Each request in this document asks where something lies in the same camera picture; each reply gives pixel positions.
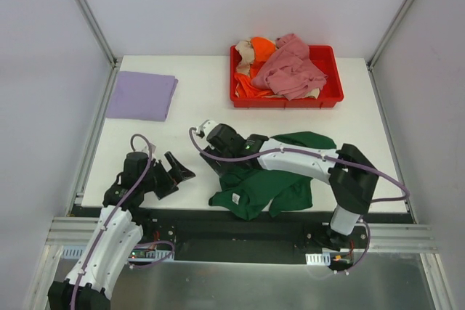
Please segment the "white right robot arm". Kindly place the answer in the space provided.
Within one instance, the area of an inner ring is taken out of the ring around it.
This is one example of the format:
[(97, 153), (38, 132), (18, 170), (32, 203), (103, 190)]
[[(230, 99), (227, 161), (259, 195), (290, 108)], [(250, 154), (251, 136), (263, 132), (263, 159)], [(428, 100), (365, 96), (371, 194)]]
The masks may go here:
[(234, 167), (258, 174), (291, 174), (327, 184), (336, 200), (330, 223), (314, 235), (318, 245), (341, 250), (352, 241), (355, 225), (367, 214), (380, 172), (352, 144), (311, 147), (304, 143), (313, 133), (244, 138), (234, 128), (211, 120), (188, 131), (200, 156), (219, 175)]

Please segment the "green t shirt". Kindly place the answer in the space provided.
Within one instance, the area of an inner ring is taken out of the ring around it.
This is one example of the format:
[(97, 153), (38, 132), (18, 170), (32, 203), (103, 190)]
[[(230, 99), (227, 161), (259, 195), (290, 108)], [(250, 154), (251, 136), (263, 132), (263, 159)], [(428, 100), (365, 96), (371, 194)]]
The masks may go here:
[[(272, 137), (252, 134), (245, 140), (239, 158), (258, 152), (270, 140), (312, 149), (336, 147), (331, 138), (310, 131)], [(269, 214), (275, 217), (282, 212), (313, 206), (311, 176), (263, 169), (256, 158), (234, 164), (231, 172), (219, 177), (220, 191), (209, 198), (210, 206), (226, 208), (246, 221), (257, 218), (264, 208), (269, 208)]]

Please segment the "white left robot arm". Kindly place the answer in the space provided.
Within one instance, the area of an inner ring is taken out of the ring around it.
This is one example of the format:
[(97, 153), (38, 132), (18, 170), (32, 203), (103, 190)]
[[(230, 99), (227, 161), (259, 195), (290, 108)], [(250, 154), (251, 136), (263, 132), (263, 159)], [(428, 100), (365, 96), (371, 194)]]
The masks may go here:
[(153, 225), (143, 219), (140, 206), (147, 193), (164, 198), (178, 190), (180, 182), (191, 179), (172, 155), (171, 166), (150, 158), (146, 152), (130, 152), (123, 170), (106, 190), (97, 226), (75, 266), (62, 282), (54, 281), (47, 298), (51, 309), (109, 309), (116, 281), (132, 251), (139, 244), (159, 244)]

